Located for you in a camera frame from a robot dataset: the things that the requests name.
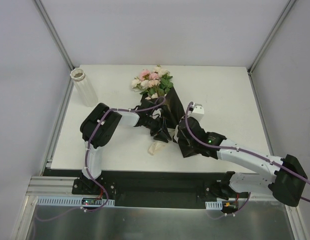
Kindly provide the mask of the cream ribbon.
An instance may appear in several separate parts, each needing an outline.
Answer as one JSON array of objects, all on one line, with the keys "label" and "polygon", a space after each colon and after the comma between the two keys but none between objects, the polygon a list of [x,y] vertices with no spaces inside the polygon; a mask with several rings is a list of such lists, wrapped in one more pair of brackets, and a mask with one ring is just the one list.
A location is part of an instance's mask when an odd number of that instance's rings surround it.
[{"label": "cream ribbon", "polygon": [[176,129],[174,128],[169,128],[168,129],[168,133],[171,137],[171,140],[168,141],[168,143],[166,142],[162,142],[159,140],[155,140],[150,147],[148,148],[148,154],[154,156],[155,154],[159,153],[162,149],[164,149],[166,146],[168,146],[169,143],[173,143],[174,142],[174,136],[175,136],[175,132]]}]

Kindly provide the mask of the pink and white flower bouquet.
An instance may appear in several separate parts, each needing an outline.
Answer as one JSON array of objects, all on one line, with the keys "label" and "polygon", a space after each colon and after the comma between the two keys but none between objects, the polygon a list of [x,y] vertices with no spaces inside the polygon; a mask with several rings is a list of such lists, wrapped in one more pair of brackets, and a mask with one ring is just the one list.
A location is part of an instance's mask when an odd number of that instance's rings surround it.
[{"label": "pink and white flower bouquet", "polygon": [[143,69],[131,81],[131,88],[145,96],[147,100],[165,97],[173,88],[173,76],[161,65],[156,65],[153,70]]}]

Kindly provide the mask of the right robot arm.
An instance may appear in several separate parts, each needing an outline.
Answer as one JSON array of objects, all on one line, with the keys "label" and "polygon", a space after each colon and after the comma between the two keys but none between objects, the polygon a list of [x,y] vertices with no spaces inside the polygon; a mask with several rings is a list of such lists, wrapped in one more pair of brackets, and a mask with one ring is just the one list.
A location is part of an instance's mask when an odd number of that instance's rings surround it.
[{"label": "right robot arm", "polygon": [[221,182],[210,187],[214,195],[228,199],[236,193],[272,195],[290,207],[297,207],[304,191],[307,175],[293,155],[264,155],[244,148],[224,135],[206,132],[193,117],[182,118],[175,134],[183,157],[211,157],[242,166],[251,173],[229,171]]}]

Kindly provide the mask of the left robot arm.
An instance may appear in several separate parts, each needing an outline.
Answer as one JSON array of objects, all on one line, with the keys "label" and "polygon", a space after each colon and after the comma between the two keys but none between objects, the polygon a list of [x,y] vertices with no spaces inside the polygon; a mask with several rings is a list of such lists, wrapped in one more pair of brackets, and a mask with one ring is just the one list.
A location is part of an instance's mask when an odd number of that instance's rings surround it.
[{"label": "left robot arm", "polygon": [[145,127],[155,141],[168,143],[172,140],[166,119],[163,116],[162,102],[143,100],[140,105],[130,109],[110,108],[99,103],[80,126],[85,143],[84,167],[79,180],[89,194],[100,191],[98,179],[102,173],[102,147],[112,138],[119,125]]}]

